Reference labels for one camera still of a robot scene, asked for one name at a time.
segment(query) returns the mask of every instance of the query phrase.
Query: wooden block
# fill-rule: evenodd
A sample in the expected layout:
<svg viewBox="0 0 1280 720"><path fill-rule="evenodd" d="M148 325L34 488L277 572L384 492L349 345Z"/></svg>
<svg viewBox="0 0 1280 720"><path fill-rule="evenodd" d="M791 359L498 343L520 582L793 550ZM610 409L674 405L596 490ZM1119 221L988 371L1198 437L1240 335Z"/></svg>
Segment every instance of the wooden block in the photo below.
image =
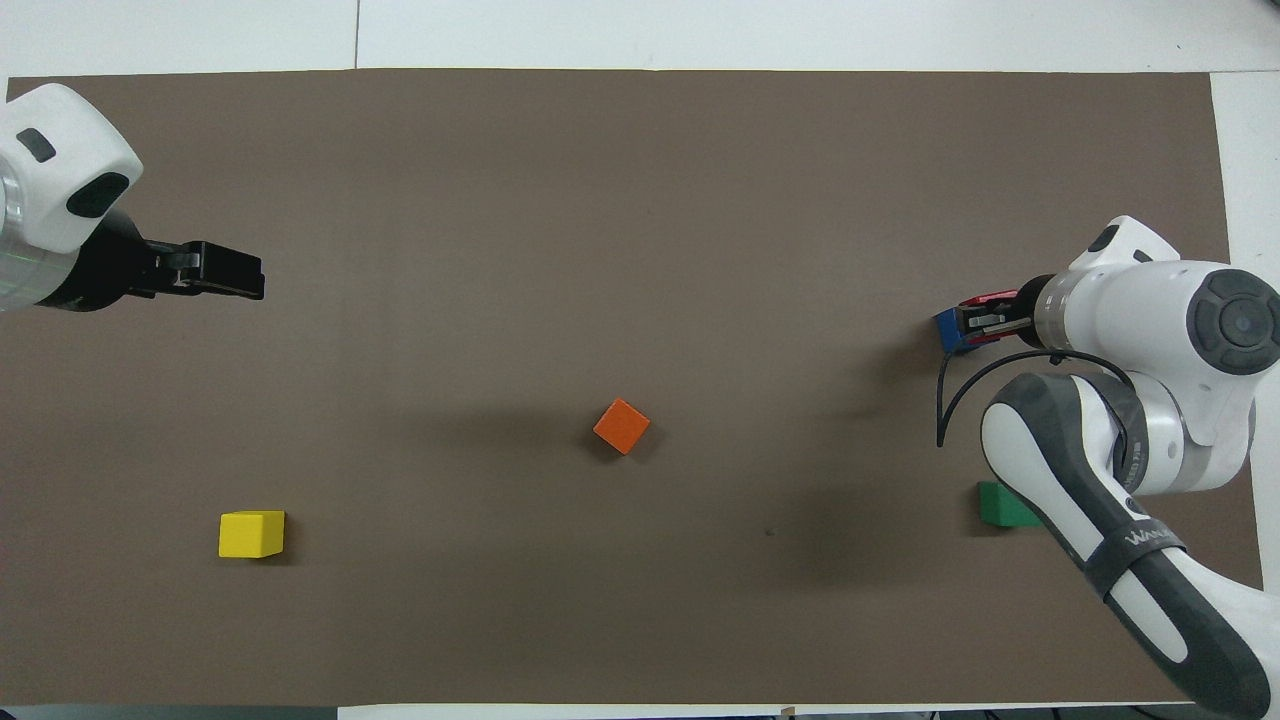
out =
<svg viewBox="0 0 1280 720"><path fill-rule="evenodd" d="M978 483L978 516L997 528L1033 528L1043 525L1030 507L995 480Z"/></svg>
<svg viewBox="0 0 1280 720"><path fill-rule="evenodd" d="M604 442L626 455L631 452L648 427L649 418L641 415L639 410L620 397L613 401L613 405L609 405L594 429L595 434L604 438Z"/></svg>
<svg viewBox="0 0 1280 720"><path fill-rule="evenodd" d="M284 550L284 510L238 510L218 525L219 557L266 557Z"/></svg>

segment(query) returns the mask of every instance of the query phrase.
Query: black cable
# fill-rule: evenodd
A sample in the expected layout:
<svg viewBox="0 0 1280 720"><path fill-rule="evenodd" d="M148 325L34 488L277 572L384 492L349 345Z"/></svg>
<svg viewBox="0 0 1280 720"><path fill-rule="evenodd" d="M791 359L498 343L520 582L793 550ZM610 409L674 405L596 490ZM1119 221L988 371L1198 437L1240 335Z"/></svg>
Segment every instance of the black cable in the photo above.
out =
<svg viewBox="0 0 1280 720"><path fill-rule="evenodd" d="M1170 720L1169 717L1161 717L1160 715L1156 715L1153 712L1147 712L1146 710L1138 707L1137 705L1130 705L1129 710L1133 710L1138 715L1143 715L1143 716L1151 717L1151 720Z"/></svg>
<svg viewBox="0 0 1280 720"><path fill-rule="evenodd" d="M1030 351L1027 351L1027 352L1015 352L1014 355L1007 355L1005 357L1001 357L1000 360L989 363L989 364L987 364L986 368L983 368L983 369L978 370L977 373L974 373L973 377L970 377L968 380L965 380L964 384L960 386L960 389L957 389L956 393L951 397L951 402L947 405L946 413L943 413L942 411L942 386L943 386L943 380L946 379L947 365L951 363L951 356L952 355L955 355L954 351L952 352L947 352L942 357L942 366L938 368L938 393L937 393L937 413L938 413L938 415L937 415L937 443L938 443L938 447L942 447L943 441L946 441L946 437L947 437L947 425L951 423L951 414L955 413L956 406L960 405L960 398L963 398L964 395L966 392L969 392L969 388L972 388L974 384L977 384L977 382L980 380L982 378L987 377L987 374L989 374L992 370L995 370L997 368L1002 368L1005 365L1009 365L1010 363L1016 363L1019 360L1027 360L1027 359L1030 359L1030 357L1048 357L1050 363L1053 363L1056 365L1056 364L1061 363L1064 357L1075 357L1078 360L1087 360L1089 363L1093 363L1094 365L1098 365L1101 368L1105 368L1105 369L1110 370L1116 378L1120 379L1120 382L1123 382L1125 386L1128 386L1129 389L1134 389L1133 388L1133 380L1129 378L1128 373L1125 373L1124 370L1121 370L1120 366L1116 365L1115 363L1112 363L1110 360L1106 360L1103 357L1098 357L1097 355L1089 355L1088 352L1078 352L1075 350L1030 350Z"/></svg>

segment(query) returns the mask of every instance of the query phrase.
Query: orange cube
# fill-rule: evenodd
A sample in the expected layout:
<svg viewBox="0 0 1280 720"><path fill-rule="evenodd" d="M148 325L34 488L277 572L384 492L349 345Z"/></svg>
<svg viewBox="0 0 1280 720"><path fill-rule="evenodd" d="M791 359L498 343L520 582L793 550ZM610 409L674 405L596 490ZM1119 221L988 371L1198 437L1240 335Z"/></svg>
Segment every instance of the orange cube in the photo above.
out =
<svg viewBox="0 0 1280 720"><path fill-rule="evenodd" d="M595 434L604 438L604 442L613 446L614 450L626 455L631 452L635 447L636 441L644 434L645 429L649 427L649 418L640 414L639 410L627 405L627 401L621 397L609 405L609 409L604 411L600 421L595 424Z"/></svg>

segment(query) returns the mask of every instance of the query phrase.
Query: robot end effector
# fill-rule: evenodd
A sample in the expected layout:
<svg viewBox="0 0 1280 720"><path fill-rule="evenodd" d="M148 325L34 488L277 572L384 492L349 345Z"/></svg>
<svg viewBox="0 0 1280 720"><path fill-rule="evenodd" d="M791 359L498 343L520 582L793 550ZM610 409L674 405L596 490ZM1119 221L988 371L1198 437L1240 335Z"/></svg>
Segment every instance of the robot end effector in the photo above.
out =
<svg viewBox="0 0 1280 720"><path fill-rule="evenodd" d="M145 240L116 200L142 163L68 87L0 106L0 311L88 311L125 295L264 296L261 260L211 242Z"/></svg>
<svg viewBox="0 0 1280 720"><path fill-rule="evenodd" d="M1183 260L1120 217L1066 272L1033 278L1009 305L1018 316L1006 325L1020 325L1027 343L1097 355L1142 375L1151 457L1174 466L1148 473L1135 495L1210 489L1239 470L1254 392L1280 360L1280 295L1266 282Z"/></svg>

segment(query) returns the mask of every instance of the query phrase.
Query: brown surface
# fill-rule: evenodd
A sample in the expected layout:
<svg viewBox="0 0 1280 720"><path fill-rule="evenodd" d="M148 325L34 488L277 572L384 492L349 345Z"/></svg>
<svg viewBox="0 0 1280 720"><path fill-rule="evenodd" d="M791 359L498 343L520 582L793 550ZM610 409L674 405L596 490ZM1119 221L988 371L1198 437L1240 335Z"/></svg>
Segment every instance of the brown surface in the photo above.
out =
<svg viewBox="0 0 1280 720"><path fill-rule="evenodd" d="M1179 697L1043 530L977 523L997 384L934 450L929 316L1120 213L1225 259L1207 77L69 82L142 231L268 299L3 318L0 700ZM1258 583L1247 482L1149 506ZM244 507L283 556L216 557Z"/></svg>

